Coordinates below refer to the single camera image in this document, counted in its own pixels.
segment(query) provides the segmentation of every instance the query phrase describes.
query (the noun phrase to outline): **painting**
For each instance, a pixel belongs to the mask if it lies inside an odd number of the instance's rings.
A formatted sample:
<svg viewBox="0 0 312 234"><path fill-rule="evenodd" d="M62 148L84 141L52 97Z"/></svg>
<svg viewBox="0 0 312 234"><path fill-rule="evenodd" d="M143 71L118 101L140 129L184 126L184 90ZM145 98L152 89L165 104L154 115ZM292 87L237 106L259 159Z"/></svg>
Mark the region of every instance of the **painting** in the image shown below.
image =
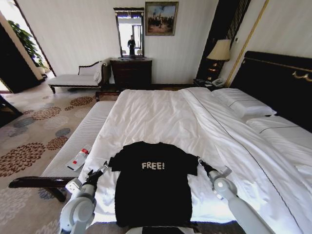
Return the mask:
<svg viewBox="0 0 312 234"><path fill-rule="evenodd" d="M179 2L145 2L145 35L174 36Z"/></svg>

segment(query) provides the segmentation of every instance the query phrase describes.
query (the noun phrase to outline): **telephone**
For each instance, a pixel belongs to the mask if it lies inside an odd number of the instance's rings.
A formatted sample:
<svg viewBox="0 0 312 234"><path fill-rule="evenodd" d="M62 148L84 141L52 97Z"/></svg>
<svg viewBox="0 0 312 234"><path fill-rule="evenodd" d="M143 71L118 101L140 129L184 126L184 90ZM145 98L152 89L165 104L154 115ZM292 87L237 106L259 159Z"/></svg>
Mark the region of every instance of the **telephone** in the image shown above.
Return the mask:
<svg viewBox="0 0 312 234"><path fill-rule="evenodd" d="M222 87L223 86L223 81L219 78L211 82L211 84L215 87Z"/></svg>

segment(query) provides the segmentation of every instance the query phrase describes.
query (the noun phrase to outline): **mirror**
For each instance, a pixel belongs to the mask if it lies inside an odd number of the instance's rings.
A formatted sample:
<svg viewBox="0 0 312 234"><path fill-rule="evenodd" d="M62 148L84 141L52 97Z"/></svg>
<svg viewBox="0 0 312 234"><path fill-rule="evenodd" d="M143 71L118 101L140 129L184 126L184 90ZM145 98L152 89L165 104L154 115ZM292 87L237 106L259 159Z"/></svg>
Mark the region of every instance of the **mirror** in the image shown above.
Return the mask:
<svg viewBox="0 0 312 234"><path fill-rule="evenodd" d="M120 56L144 57L144 8L114 8Z"/></svg>

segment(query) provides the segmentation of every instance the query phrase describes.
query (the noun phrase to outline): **headboard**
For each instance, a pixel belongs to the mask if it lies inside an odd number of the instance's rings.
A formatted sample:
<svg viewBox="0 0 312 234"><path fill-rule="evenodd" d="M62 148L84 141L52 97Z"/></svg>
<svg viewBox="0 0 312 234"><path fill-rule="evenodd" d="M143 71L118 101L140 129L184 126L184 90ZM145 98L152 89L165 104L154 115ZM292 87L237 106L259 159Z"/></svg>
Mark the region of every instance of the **headboard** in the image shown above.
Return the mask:
<svg viewBox="0 0 312 234"><path fill-rule="evenodd" d="M312 58L247 51L230 87L312 132Z"/></svg>

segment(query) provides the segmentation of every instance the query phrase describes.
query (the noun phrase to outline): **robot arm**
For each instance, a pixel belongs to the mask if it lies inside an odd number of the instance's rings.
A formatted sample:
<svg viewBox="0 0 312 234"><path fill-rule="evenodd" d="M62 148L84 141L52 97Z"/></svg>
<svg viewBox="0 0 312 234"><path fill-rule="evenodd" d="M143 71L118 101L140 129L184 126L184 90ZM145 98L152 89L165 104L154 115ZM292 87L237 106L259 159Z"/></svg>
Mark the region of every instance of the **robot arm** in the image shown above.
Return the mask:
<svg viewBox="0 0 312 234"><path fill-rule="evenodd" d="M96 172L90 171L86 182L82 184L78 178L71 180L66 188L72 193L71 200L63 207L60 214L60 234L83 234L94 219L97 183L108 168L107 162Z"/></svg>
<svg viewBox="0 0 312 234"><path fill-rule="evenodd" d="M216 196L219 199L227 199L232 214L247 234L274 234L260 215L237 196L237 187L226 178L232 172L229 168L221 174L199 157L198 162L204 167Z"/></svg>

